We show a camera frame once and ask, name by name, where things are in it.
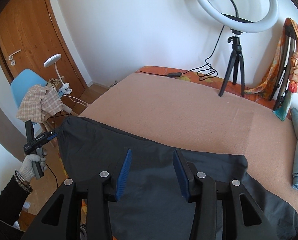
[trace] plaid cloth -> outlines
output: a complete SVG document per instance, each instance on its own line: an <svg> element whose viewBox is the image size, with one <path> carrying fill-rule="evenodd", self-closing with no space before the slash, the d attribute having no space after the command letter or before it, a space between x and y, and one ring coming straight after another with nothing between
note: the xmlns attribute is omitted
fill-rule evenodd
<svg viewBox="0 0 298 240"><path fill-rule="evenodd" d="M29 88L22 99L16 117L23 122L31 120L43 123L49 117L62 111L64 107L55 87L34 85Z"/></svg>

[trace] wooden door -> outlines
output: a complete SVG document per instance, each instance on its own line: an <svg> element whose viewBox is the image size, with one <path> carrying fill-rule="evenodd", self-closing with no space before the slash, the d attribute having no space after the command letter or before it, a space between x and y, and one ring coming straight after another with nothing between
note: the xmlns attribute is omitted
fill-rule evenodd
<svg viewBox="0 0 298 240"><path fill-rule="evenodd" d="M11 0L0 14L0 46L12 76L15 78L24 69L31 69L48 81L58 78L54 66L45 68L43 63L52 55L61 54L57 68L65 82L70 83L70 96L79 98L85 88L68 60L52 24L45 0ZM15 65L11 65L9 55ZM62 101L73 108L70 98Z"/></svg>

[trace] chair backrest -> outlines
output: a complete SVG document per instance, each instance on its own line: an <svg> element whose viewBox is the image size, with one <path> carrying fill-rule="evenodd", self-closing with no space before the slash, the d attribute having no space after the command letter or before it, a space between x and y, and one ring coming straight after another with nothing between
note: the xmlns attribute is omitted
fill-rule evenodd
<svg viewBox="0 0 298 240"><path fill-rule="evenodd" d="M29 88L34 85L46 86L47 81L45 81L41 76L36 74L30 69L23 70L11 83L11 92L13 99L19 108L22 99L25 97Z"/></svg>

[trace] silver bolt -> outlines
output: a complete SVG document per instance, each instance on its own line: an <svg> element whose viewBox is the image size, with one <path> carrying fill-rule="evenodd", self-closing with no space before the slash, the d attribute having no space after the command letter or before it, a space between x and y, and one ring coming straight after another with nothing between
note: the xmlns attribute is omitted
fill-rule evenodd
<svg viewBox="0 0 298 240"><path fill-rule="evenodd" d="M108 177L109 176L109 172L108 171L102 171L99 173L99 176L102 178Z"/></svg>
<svg viewBox="0 0 298 240"><path fill-rule="evenodd" d="M206 177L206 173L200 171L197 173L197 177L200 179L204 179Z"/></svg>
<svg viewBox="0 0 298 240"><path fill-rule="evenodd" d="M240 186L240 181L237 180L237 179L234 179L234 180L232 181L232 184L233 184L234 186Z"/></svg>
<svg viewBox="0 0 298 240"><path fill-rule="evenodd" d="M64 184L66 185L66 186L69 186L69 185L71 185L73 183L73 180L72 179L66 179L65 181L64 181Z"/></svg>

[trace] white glove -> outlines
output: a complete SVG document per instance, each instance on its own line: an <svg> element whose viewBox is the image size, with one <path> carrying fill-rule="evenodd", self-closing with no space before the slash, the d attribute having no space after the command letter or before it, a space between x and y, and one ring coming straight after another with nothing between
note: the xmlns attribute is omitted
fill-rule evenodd
<svg viewBox="0 0 298 240"><path fill-rule="evenodd" d="M32 168L32 162L40 162L42 171L47 169L46 167L46 158L40 157L37 154L29 154L25 157L24 162L22 163L21 168L19 169L19 174L28 182L34 177L34 172Z"/></svg>

